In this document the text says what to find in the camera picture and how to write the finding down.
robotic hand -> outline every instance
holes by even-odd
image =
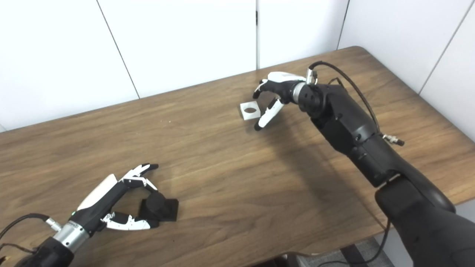
[[[176,221],[178,200],[166,199],[147,178],[142,177],[146,172],[157,168],[158,164],[141,164],[127,172],[119,181],[110,174],[81,202],[64,226],[49,217],[45,218],[45,222],[57,233],[47,238],[32,255],[23,258],[16,266],[67,267],[77,249],[104,228],[143,230],[158,227],[160,221]],[[144,187],[150,195],[142,200],[138,217],[111,212],[112,207],[129,189],[139,187]],[[10,224],[5,229],[8,230],[11,226],[13,225]]]
[[[362,98],[372,119],[342,84],[317,83],[314,68],[318,65],[339,72]],[[273,72],[260,82],[253,98],[266,91],[277,96],[255,129],[266,126],[285,104],[298,105],[330,145],[345,154],[374,187],[379,187],[376,202],[388,217],[388,228],[391,222],[401,236],[415,267],[475,264],[475,223],[456,215],[450,200],[391,148],[390,144],[404,142],[381,134],[368,102],[339,68],[319,61],[309,66],[306,78]]]

white wall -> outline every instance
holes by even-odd
[[[7,130],[137,99],[95,0],[0,1]]]
[[[348,0],[257,0],[259,68],[336,50]]]
[[[99,3],[112,34],[95,0],[0,1],[6,130],[335,50],[348,0]]]
[[[140,97],[256,69],[255,0],[100,0]]]
[[[472,6],[421,97],[475,141],[475,8]]]
[[[351,0],[338,48],[361,46],[419,92],[472,0]]]

black cable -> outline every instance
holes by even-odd
[[[332,82],[335,81],[335,80],[338,82],[338,84],[339,84],[341,87],[345,88],[345,86],[343,86],[342,81],[341,81],[340,78],[338,78],[338,77],[335,77],[335,78],[331,79],[331,80],[328,82],[328,84],[329,84],[329,85],[332,84]]]
[[[386,240],[388,239],[388,234],[389,234],[389,229],[390,228],[391,228],[391,221],[388,220],[388,224],[386,226],[386,229],[384,229],[384,236],[383,236],[383,240],[381,241],[380,248],[378,249],[376,254],[374,254],[374,256],[372,258],[370,258],[369,260],[365,260],[365,261],[361,261],[361,262],[344,262],[344,261],[340,261],[340,260],[332,260],[332,261],[323,262],[317,267],[320,267],[320,266],[323,266],[323,265],[326,265],[326,264],[330,264],[330,263],[341,263],[341,264],[346,264],[346,265],[368,264],[368,263],[376,260],[376,258],[378,258],[378,256],[383,251],[383,247],[386,244]]]
[[[24,248],[20,245],[17,245],[17,244],[13,244],[13,243],[3,243],[0,245],[0,250],[3,248],[3,247],[6,247],[6,246],[10,246],[10,247],[14,247],[14,248],[18,248],[19,250],[23,251],[23,252],[26,252],[26,253],[31,253],[31,254],[34,254],[36,251],[35,250],[30,250],[28,248]]]
[[[25,220],[25,219],[29,219],[29,218],[37,218],[37,219],[41,219],[43,221],[47,221],[49,219],[49,216],[47,215],[44,215],[44,214],[41,214],[41,213],[30,213],[30,214],[27,214],[27,215],[23,215],[21,216],[20,218],[14,220],[13,222],[11,222],[9,225],[7,225],[5,227],[5,229],[2,230],[2,232],[0,232],[0,239],[7,233],[8,230],[10,230],[13,226],[15,226],[17,223]],[[24,251],[24,252],[27,252],[27,253],[35,253],[34,250],[30,250],[30,249],[27,249],[27,248],[24,248],[20,245],[17,245],[17,244],[13,244],[13,243],[3,243],[0,245],[0,250],[5,247],[5,246],[10,246],[10,247],[14,247],[14,248],[18,248],[19,250],[21,251]]]
[[[27,215],[23,215],[20,218],[18,218],[16,220],[14,220],[13,222],[11,222],[9,225],[7,225],[5,227],[5,229],[2,230],[2,232],[0,232],[0,239],[5,235],[5,233],[8,230],[10,230],[10,228],[15,226],[15,224],[23,221],[24,219],[29,219],[29,218],[37,218],[37,219],[42,219],[43,221],[46,221],[46,220],[49,219],[49,216],[41,214],[41,213],[30,213],[30,214],[27,214]]]
[[[376,119],[376,115],[374,114],[373,112],[373,109],[371,108],[370,104],[368,103],[368,101],[366,100],[366,98],[364,97],[363,93],[360,91],[360,89],[356,86],[356,84],[350,79],[350,77],[348,77],[348,75],[346,75],[342,70],[340,70],[337,66],[333,65],[333,64],[330,64],[328,62],[325,62],[325,61],[317,61],[317,62],[314,62],[312,63],[308,68],[310,70],[313,71],[313,69],[318,66],[318,65],[325,65],[327,67],[330,67],[332,69],[334,69],[336,72],[338,72],[341,76],[343,76],[343,78],[345,78],[345,80],[347,80],[350,85],[353,87],[353,89],[355,89],[356,93],[358,93],[358,95],[360,96],[361,100],[363,101],[364,105],[366,106],[366,108],[368,109],[368,111],[370,112],[370,115],[371,115],[371,118],[373,119],[374,121],[374,124],[376,124],[376,128],[378,129],[378,132],[380,131],[380,124],[378,123],[378,120]]]

wooden table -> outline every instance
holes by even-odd
[[[254,120],[240,117],[239,103],[252,100],[270,71],[305,75],[317,60],[359,85],[382,131],[406,141],[396,150],[454,203],[475,197],[475,144],[368,52],[352,47],[1,133],[1,227],[29,212],[65,223],[106,175],[156,162],[160,168],[147,177],[180,200],[178,221],[97,233],[73,266],[240,267],[286,252],[323,253],[382,232],[375,189],[296,105],[260,132]],[[318,71],[320,82],[336,76]],[[271,98],[260,100],[261,109]],[[146,195],[132,191],[114,210],[137,214]],[[33,247],[52,234],[31,220],[2,242]],[[6,248],[2,255],[12,256],[5,263],[12,266],[25,254]]]

floor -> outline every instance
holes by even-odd
[[[374,239],[368,239],[363,242],[355,244],[356,248],[359,250],[361,256],[364,258],[364,260],[368,260],[372,258],[376,252],[378,251],[378,248],[380,247],[379,243]],[[340,261],[345,261],[345,257],[341,253],[341,251],[337,250],[334,252],[331,252],[329,254],[325,254],[323,256],[315,256],[315,257],[298,257],[299,259],[299,264],[301,267],[318,267],[319,264],[327,261],[333,261],[333,260],[340,260]],[[324,267],[341,267],[341,266],[348,266],[344,265],[341,263],[331,263],[331,264],[325,264]],[[386,254],[381,252],[380,256],[377,257],[373,262],[367,264],[368,267],[394,267],[393,264],[390,262]]]

